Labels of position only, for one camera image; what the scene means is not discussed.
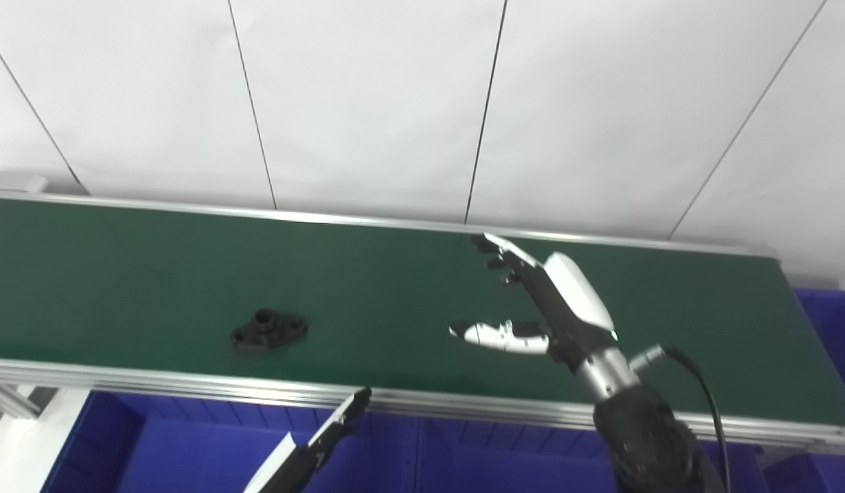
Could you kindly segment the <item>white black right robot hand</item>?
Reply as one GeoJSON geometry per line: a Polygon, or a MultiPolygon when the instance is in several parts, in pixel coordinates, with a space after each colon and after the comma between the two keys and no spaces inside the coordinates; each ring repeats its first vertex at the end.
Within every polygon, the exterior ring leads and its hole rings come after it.
{"type": "Polygon", "coordinates": [[[502,284],[522,286],[542,320],[460,320],[450,324],[451,336],[505,353],[548,355],[570,371],[591,377],[608,371],[607,357],[617,349],[614,322],[577,263],[560,252],[538,261],[492,233],[477,235],[472,242],[479,252],[494,256],[489,268],[507,269],[502,284]]]}

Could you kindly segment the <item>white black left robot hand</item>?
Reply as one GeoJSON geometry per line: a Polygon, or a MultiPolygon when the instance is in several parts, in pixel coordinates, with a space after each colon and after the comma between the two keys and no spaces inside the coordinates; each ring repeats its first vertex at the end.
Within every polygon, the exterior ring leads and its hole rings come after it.
{"type": "Polygon", "coordinates": [[[335,409],[305,444],[285,434],[244,487],[244,492],[301,492],[331,458],[333,449],[356,431],[354,420],[367,409],[370,387],[356,390],[335,409]]]}

